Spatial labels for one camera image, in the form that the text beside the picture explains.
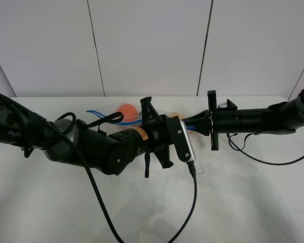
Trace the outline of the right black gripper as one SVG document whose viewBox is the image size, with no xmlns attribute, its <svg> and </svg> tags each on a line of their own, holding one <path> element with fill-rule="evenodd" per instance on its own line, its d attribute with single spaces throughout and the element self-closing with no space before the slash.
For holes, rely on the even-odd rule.
<svg viewBox="0 0 304 243">
<path fill-rule="evenodd" d="M 239 131 L 240 112 L 235 111 L 218 111 L 216 91 L 208 91 L 208 110 L 204 110 L 196 115 L 185 118 L 184 123 L 190 126 L 189 129 L 210 136 L 211 134 L 211 150 L 216 151 L 219 148 L 219 133 L 236 133 Z M 211 118 L 211 127 L 208 126 L 209 117 Z"/>
</svg>

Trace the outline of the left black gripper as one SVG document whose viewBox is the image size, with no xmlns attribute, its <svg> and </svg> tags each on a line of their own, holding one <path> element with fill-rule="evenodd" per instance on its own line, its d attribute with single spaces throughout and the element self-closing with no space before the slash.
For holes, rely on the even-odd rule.
<svg viewBox="0 0 304 243">
<path fill-rule="evenodd" d="M 169 146 L 172 144 L 166 125 L 168 116 L 159 115 L 151 104 L 151 97 L 140 100 L 142 123 L 141 128 L 148 136 L 148 152 L 153 153 L 160 162 L 163 169 L 173 166 L 170 160 Z"/>
</svg>

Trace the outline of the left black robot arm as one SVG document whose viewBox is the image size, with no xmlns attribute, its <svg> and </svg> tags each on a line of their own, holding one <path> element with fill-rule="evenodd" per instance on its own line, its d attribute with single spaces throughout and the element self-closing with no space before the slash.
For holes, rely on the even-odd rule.
<svg viewBox="0 0 304 243">
<path fill-rule="evenodd" d="M 108 135 L 100 126 L 119 124 L 124 119 L 122 113 L 89 124 L 71 112 L 48 121 L 0 94 L 0 143 L 20 147 L 25 157 L 40 149 L 51 161 L 94 168 L 106 175 L 119 175 L 140 155 L 149 164 L 154 154 L 164 169 L 170 168 L 169 147 L 174 142 L 169 129 L 179 120 L 157 114 L 148 97 L 141 100 L 141 105 L 142 125 Z"/>
</svg>

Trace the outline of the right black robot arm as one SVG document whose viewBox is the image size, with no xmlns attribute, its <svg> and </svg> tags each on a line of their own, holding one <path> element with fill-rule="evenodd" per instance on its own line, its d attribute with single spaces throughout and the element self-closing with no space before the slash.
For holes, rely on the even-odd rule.
<svg viewBox="0 0 304 243">
<path fill-rule="evenodd" d="M 256 109 L 238 109 L 229 99 L 217 105 L 215 91 L 209 91 L 207 96 L 208 109 L 183 121 L 193 131 L 210 136 L 212 150 L 218 150 L 219 134 L 286 135 L 304 126 L 304 89 L 291 101 Z"/>
</svg>

